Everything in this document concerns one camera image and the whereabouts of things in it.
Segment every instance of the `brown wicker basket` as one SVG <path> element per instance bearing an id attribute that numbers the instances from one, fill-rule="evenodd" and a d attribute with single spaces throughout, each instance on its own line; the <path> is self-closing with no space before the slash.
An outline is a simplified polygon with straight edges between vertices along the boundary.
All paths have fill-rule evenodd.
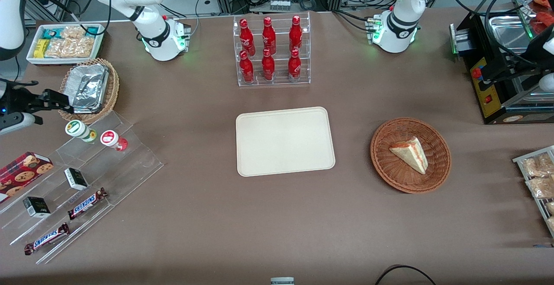
<path id="1" fill-rule="evenodd" d="M 418 137 L 429 167 L 425 175 L 415 171 L 390 152 L 390 145 Z M 414 118 L 386 121 L 374 133 L 370 145 L 371 160 L 379 175 L 391 186 L 406 193 L 437 190 L 451 170 L 451 153 L 443 137 L 433 127 Z"/>
<path id="2" fill-rule="evenodd" d="M 119 91 L 119 76 L 117 76 L 117 72 L 113 68 L 113 66 L 106 60 L 103 60 L 102 58 L 94 58 L 92 60 L 86 60 L 83 63 L 77 64 L 77 66 L 81 65 L 92 65 L 92 64 L 103 64 L 107 66 L 110 70 L 110 75 L 108 77 L 108 84 L 106 85 L 106 94 L 104 96 L 104 103 L 103 108 L 100 110 L 99 113 L 96 114 L 69 114 L 64 111 L 59 111 L 61 114 L 61 117 L 63 117 L 66 121 L 72 121 L 72 120 L 80 120 L 83 121 L 83 123 L 89 125 L 96 121 L 97 119 L 103 117 L 103 115 L 109 113 L 111 110 L 113 110 L 113 106 L 115 106 L 115 101 L 117 101 L 117 92 Z M 65 78 L 61 82 L 60 86 L 60 92 L 63 93 L 65 89 L 65 83 L 68 81 L 69 72 L 65 74 Z"/>

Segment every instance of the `coca-cola bottle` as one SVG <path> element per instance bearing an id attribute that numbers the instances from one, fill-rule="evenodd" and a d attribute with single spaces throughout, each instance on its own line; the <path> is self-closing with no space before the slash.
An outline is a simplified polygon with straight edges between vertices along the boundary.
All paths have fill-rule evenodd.
<path id="1" fill-rule="evenodd" d="M 268 48 L 271 54 L 277 52 L 277 39 L 275 38 L 275 29 L 271 25 L 271 17 L 264 17 L 264 31 L 261 33 L 264 40 L 264 48 Z"/>
<path id="2" fill-rule="evenodd" d="M 294 48 L 290 53 L 289 59 L 289 81 L 297 82 L 300 80 L 300 66 L 302 62 L 298 58 L 298 49 Z"/>
<path id="3" fill-rule="evenodd" d="M 248 58 L 248 53 L 245 50 L 241 50 L 240 56 L 241 62 L 239 62 L 239 66 L 241 67 L 244 82 L 251 84 L 254 82 L 254 66 L 252 65 L 252 61 Z"/>
<path id="4" fill-rule="evenodd" d="M 291 52 L 294 48 L 300 50 L 302 47 L 302 28 L 300 27 L 300 17 L 297 15 L 293 16 L 293 26 L 290 28 L 289 41 Z"/>
<path id="5" fill-rule="evenodd" d="M 273 60 L 269 48 L 264 49 L 264 58 L 261 60 L 261 67 L 264 70 L 265 80 L 272 81 L 273 78 L 275 78 L 275 60 Z"/>
<path id="6" fill-rule="evenodd" d="M 248 21 L 246 19 L 241 19 L 239 24 L 241 25 L 241 45 L 243 49 L 248 52 L 249 56 L 254 56 L 256 54 L 254 35 L 252 35 L 252 31 L 248 28 Z"/>

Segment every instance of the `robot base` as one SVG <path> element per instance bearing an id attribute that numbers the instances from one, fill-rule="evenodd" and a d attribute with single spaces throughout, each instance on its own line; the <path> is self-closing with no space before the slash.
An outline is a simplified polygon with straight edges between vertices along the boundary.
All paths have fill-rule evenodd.
<path id="1" fill-rule="evenodd" d="M 168 19 L 166 22 L 170 25 L 170 34 L 159 47 L 148 46 L 144 39 L 142 42 L 146 51 L 158 61 L 169 61 L 188 51 L 190 43 L 190 26 L 185 26 L 175 20 Z"/>
<path id="2" fill-rule="evenodd" d="M 366 29 L 375 31 L 368 32 L 367 39 L 370 44 L 380 46 L 386 52 L 400 53 L 406 50 L 414 41 L 417 29 L 405 38 L 398 38 L 396 33 L 388 28 L 387 17 L 389 14 L 390 11 L 385 11 L 382 14 L 374 15 L 371 23 L 366 21 Z"/>

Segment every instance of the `acrylic bottle rack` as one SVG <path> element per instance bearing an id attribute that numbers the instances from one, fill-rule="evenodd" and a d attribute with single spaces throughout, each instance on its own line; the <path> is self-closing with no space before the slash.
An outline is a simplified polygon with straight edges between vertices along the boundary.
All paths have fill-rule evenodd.
<path id="1" fill-rule="evenodd" d="M 2 234 L 10 241 L 10 245 L 21 249 L 21 256 L 28 257 L 36 264 L 52 260 L 164 166 L 156 155 L 141 143 L 131 129 L 132 125 L 117 113 L 112 111 L 89 127 L 95 129 L 98 135 L 109 129 L 114 130 L 127 139 L 127 149 L 119 152 L 105 147 L 99 139 L 89 144 L 81 139 L 72 138 L 49 155 L 54 168 L 47 176 L 42 176 L 0 205 Z M 77 191 L 70 188 L 64 175 L 64 170 L 68 167 L 81 171 L 89 184 L 86 190 Z M 69 220 L 67 212 L 100 188 L 104 188 L 108 196 L 74 220 Z M 44 198 L 51 215 L 47 218 L 30 217 L 22 202 L 26 196 Z M 69 236 L 57 238 L 30 256 L 24 255 L 26 244 L 33 243 L 64 222 L 67 222 L 71 231 Z"/>
<path id="2" fill-rule="evenodd" d="M 289 81 L 289 31 L 293 22 L 293 16 L 298 15 L 300 17 L 300 27 L 302 28 L 302 47 L 299 52 L 299 59 L 302 62 L 300 66 L 300 79 L 297 82 Z M 237 63 L 237 76 L 239 86 L 271 86 L 271 85 L 301 85 L 310 84 L 311 82 L 311 41 L 310 41 L 310 14 L 309 13 L 289 13 L 289 14 L 271 14 L 271 22 L 275 29 L 275 36 L 277 38 L 277 52 L 273 55 L 275 60 L 275 78 L 273 81 L 267 81 L 263 77 L 263 71 L 261 67 L 261 60 L 263 58 L 264 43 L 261 37 L 261 33 L 264 30 L 264 21 L 262 15 L 245 15 L 235 16 L 233 20 L 233 40 L 235 46 L 235 61 Z M 256 48 L 256 54 L 250 57 L 254 66 L 254 82 L 247 84 L 244 82 L 241 74 L 241 67 L 239 62 L 239 52 L 242 50 L 241 46 L 241 27 L 239 26 L 239 20 L 247 19 L 248 27 L 254 35 L 254 46 Z"/>

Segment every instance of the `cookie box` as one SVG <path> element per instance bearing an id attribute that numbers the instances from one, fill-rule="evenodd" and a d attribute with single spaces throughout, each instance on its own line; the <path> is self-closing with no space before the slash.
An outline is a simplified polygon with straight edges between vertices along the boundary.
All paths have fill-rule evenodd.
<path id="1" fill-rule="evenodd" d="M 40 25 L 36 29 L 33 42 L 31 44 L 31 47 L 29 48 L 29 52 L 27 53 L 27 57 L 26 57 L 27 61 L 30 64 L 35 64 L 36 66 L 60 66 L 60 65 L 73 65 L 73 64 L 85 62 L 86 60 L 97 58 L 97 54 L 102 44 L 103 34 L 100 34 L 94 37 L 93 50 L 90 53 L 90 56 L 88 58 L 35 58 L 34 57 L 34 50 L 36 48 L 36 44 L 38 44 L 39 40 L 43 38 L 45 31 L 57 29 L 57 28 L 63 28 L 64 26 L 68 26 L 68 25 L 75 25 L 75 23 Z M 104 30 L 104 27 L 101 24 L 96 24 L 96 23 L 86 23 L 86 24 L 83 24 L 83 26 L 85 26 L 86 28 L 98 28 L 98 32 L 103 32 Z"/>
<path id="2" fill-rule="evenodd" d="M 53 167 L 47 157 L 26 152 L 0 169 L 0 204 Z"/>

